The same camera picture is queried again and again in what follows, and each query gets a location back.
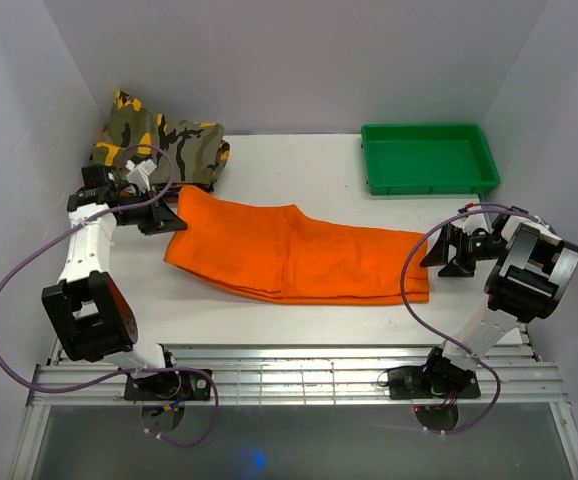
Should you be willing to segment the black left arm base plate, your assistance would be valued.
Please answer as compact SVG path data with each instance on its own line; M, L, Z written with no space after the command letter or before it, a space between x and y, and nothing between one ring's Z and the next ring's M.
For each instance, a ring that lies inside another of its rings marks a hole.
M156 373L140 378L128 376L123 399L127 401L206 401L211 397L208 380L194 372Z

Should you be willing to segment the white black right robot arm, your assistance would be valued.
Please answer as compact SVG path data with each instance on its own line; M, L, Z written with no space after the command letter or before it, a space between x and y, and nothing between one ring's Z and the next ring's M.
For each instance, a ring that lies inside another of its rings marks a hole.
M578 265L578 245L513 207L489 229L472 229L464 219L442 227L420 265L439 267L442 278L471 278L476 264L489 260L495 264L483 287L485 303L421 368L418 385L428 396L474 390L478 358L518 325L553 314Z

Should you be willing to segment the orange trousers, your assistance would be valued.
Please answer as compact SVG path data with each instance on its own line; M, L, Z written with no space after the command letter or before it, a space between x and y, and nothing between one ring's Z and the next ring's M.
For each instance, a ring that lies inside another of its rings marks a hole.
M417 232L329 223L295 205L250 206L194 187L180 193L177 214L188 229L173 235L165 262L230 293L294 305L429 300Z

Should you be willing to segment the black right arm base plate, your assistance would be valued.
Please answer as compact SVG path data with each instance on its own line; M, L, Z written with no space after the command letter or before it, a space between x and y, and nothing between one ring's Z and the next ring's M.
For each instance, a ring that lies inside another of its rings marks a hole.
M473 371L432 370L428 366L401 366L387 371L387 386L392 400L478 399L480 387Z

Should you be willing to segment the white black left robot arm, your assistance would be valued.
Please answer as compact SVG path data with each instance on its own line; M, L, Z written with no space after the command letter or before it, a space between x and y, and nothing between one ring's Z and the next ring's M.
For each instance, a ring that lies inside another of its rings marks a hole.
M77 231L57 284L44 288L41 299L69 359L108 360L140 392L166 400L181 390L181 376L165 347L140 344L134 313L109 273L116 227L135 226L146 236L187 228L152 189L149 176L155 169L150 159L129 162L121 179L111 166L82 168L84 185L67 204Z

